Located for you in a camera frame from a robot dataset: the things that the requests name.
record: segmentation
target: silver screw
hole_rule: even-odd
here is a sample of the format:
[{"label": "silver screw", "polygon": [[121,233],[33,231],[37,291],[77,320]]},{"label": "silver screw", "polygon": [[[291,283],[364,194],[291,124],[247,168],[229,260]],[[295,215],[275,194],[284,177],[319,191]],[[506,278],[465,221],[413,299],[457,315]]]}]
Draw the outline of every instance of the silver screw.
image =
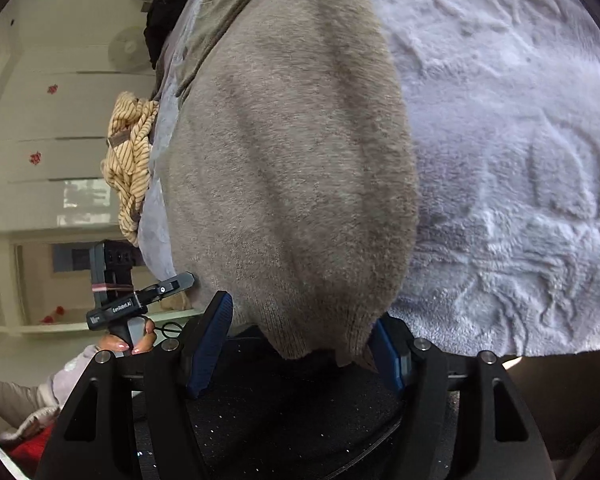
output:
[{"label": "silver screw", "polygon": [[172,350],[175,350],[179,345],[180,343],[176,338],[170,337],[168,339],[165,339],[160,346],[163,350],[171,352]]},{"label": "silver screw", "polygon": [[111,359],[111,352],[109,350],[100,350],[96,354],[96,362],[99,364],[106,363],[109,359]]},{"label": "silver screw", "polygon": [[483,350],[478,355],[480,356],[480,359],[482,359],[488,365],[493,365],[498,361],[498,356],[491,350]]},{"label": "silver screw", "polygon": [[424,339],[423,337],[417,337],[413,340],[413,345],[418,349],[426,352],[431,348],[431,341]]}]

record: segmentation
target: brown floor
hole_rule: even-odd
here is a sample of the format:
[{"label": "brown floor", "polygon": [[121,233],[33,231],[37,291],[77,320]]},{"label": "brown floor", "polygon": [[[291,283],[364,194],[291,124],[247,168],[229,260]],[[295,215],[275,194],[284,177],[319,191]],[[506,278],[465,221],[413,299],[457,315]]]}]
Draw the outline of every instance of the brown floor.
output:
[{"label": "brown floor", "polygon": [[600,351],[523,358],[509,374],[552,459],[571,456],[600,425]]}]

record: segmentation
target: yellow striped rope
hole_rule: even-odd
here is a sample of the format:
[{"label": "yellow striped rope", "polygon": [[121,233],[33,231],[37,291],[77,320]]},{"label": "yellow striped rope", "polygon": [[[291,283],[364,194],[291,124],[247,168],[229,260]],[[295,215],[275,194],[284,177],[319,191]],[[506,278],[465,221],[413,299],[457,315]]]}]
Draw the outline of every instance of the yellow striped rope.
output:
[{"label": "yellow striped rope", "polygon": [[158,108],[157,101],[137,99],[131,92],[122,92],[109,121],[107,156],[101,164],[104,180],[120,200],[120,231],[135,247],[142,203],[149,187],[149,132]]}]

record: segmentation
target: black fabric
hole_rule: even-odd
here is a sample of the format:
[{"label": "black fabric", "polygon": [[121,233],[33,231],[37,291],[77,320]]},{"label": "black fabric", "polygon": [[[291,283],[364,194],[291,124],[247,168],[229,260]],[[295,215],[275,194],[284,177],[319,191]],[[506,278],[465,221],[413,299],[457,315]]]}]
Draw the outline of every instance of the black fabric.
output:
[{"label": "black fabric", "polygon": [[[384,468],[401,405],[377,375],[339,368],[328,352],[285,361],[265,339],[242,336],[224,345],[208,390],[187,408],[214,480],[365,480]],[[143,477],[157,479],[142,394],[134,413]]]},{"label": "black fabric", "polygon": [[187,0],[153,0],[146,16],[144,41],[149,50],[151,65],[155,65],[160,57],[162,46],[173,30],[178,17]]}]

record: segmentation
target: red fabric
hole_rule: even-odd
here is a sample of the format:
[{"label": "red fabric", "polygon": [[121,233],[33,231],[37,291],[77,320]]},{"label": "red fabric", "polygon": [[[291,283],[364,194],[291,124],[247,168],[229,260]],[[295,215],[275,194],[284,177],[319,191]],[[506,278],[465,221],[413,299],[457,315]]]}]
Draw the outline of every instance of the red fabric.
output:
[{"label": "red fabric", "polygon": [[42,458],[42,452],[45,450],[46,441],[49,440],[52,430],[53,425],[8,451],[11,459],[29,478],[33,478],[36,473]]}]

